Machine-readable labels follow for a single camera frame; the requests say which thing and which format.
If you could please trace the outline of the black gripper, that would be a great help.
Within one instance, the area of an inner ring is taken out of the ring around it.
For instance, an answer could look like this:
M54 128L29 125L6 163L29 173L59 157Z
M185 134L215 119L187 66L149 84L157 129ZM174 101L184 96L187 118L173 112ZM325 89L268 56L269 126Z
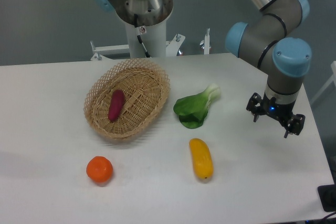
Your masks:
M293 114L292 109L295 102L289 104L278 104L275 98L269 99L266 94L262 97L254 93L246 106L246 110L253 116L253 122L257 122L261 115L266 115L278 121L285 128L284 138L288 135L299 135L304 127L306 117L303 114Z

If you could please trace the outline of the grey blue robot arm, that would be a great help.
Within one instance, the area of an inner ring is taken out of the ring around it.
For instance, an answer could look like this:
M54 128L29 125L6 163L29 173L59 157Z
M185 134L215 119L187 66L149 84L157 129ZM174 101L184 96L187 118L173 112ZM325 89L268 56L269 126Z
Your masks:
M172 0L95 0L106 12L116 12L124 22L133 58L168 57L178 52L177 41L166 43L166 21ZM304 77L309 71L312 51L290 32L309 15L307 0L252 0L262 13L255 24L243 22L231 27L226 49L267 76L264 95L254 93L247 110L254 119L266 115L285 128L285 134L299 135L305 116L294 114Z

